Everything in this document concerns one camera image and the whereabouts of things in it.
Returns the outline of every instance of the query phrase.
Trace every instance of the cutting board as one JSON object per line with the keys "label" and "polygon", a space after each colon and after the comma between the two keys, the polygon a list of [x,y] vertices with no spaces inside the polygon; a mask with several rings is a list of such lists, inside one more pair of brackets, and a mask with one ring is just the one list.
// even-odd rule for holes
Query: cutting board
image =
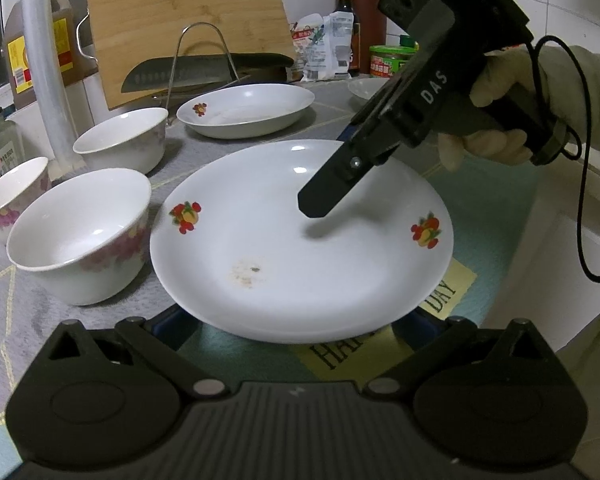
{"label": "cutting board", "polygon": [[[112,109],[153,91],[123,94],[128,73],[140,62],[172,57],[182,29],[210,22],[231,52],[272,52],[294,57],[282,0],[88,0],[93,43],[107,106]],[[184,37],[180,54],[220,54],[210,27]]]}

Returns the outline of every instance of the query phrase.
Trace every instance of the black cable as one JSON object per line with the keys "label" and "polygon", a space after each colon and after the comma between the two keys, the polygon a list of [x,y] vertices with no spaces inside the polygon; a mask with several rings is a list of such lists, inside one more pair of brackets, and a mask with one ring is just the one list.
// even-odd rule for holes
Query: black cable
{"label": "black cable", "polygon": [[[582,247],[582,212],[584,209],[584,197],[586,194],[586,185],[587,185],[587,171],[589,171],[589,154],[591,149],[591,137],[592,137],[592,112],[591,112],[591,94],[589,93],[589,85],[587,84],[587,78],[584,75],[582,67],[578,62],[578,59],[575,57],[574,53],[568,47],[566,43],[560,38],[556,38],[555,36],[545,36],[538,41],[536,46],[532,46],[527,43],[526,48],[529,51],[529,55],[531,56],[531,67],[532,73],[534,77],[534,87],[536,88],[536,98],[538,99],[538,107],[540,108],[540,115],[542,118],[542,122],[544,123],[544,127],[549,129],[548,126],[548,107],[546,102],[544,101],[544,96],[542,95],[542,79],[540,77],[540,51],[542,47],[544,47],[550,41],[557,43],[571,58],[573,61],[578,74],[580,75],[580,81],[582,82],[582,90],[584,92],[584,104],[585,104],[585,114],[586,114],[586,129],[587,129],[587,139],[586,139],[586,147],[584,150],[584,168],[582,170],[582,179],[580,180],[580,194],[578,196],[578,215],[576,218],[576,242],[578,245],[578,258],[580,259],[580,266],[582,267],[583,272],[586,277],[589,278],[594,283],[600,283],[600,276],[594,274],[589,269],[587,262],[584,257],[584,250]],[[562,154],[571,160],[579,160],[582,156],[582,141],[578,134],[572,129],[568,128],[569,133],[576,140],[576,145],[578,146],[578,153],[576,155],[571,155],[571,153],[562,150]]]}

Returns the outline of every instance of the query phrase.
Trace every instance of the barcode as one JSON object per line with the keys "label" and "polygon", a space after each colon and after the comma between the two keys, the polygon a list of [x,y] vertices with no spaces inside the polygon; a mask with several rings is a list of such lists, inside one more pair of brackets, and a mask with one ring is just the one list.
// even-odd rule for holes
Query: barcode
{"label": "barcode", "polygon": [[16,86],[24,85],[26,80],[24,79],[24,70],[21,68],[16,69],[13,73],[13,78],[16,80]]}

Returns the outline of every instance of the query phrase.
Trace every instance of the yellow label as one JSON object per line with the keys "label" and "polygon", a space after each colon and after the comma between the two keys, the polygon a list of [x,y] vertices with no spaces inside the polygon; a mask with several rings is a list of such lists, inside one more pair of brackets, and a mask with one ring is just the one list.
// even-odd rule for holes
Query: yellow label
{"label": "yellow label", "polygon": [[[420,306],[445,319],[475,279],[472,270],[452,260],[436,290]],[[291,349],[321,381],[355,381],[360,387],[413,354],[390,326],[342,341],[292,345]]]}
{"label": "yellow label", "polygon": [[[74,67],[74,62],[71,56],[71,43],[69,42],[66,18],[54,22],[54,38],[56,40],[56,52],[58,53],[60,72],[71,70]],[[15,79],[16,93],[19,94],[33,86],[24,37],[21,36],[11,41],[7,45],[7,48],[9,51],[11,73]]]}

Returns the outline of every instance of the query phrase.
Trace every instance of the dark glass bottle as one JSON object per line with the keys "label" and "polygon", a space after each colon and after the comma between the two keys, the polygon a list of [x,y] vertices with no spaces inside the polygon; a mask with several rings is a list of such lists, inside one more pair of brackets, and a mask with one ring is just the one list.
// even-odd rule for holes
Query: dark glass bottle
{"label": "dark glass bottle", "polygon": [[356,76],[360,73],[360,20],[353,11],[353,0],[338,0],[336,11],[353,13],[353,33],[351,35],[351,59],[349,73]]}

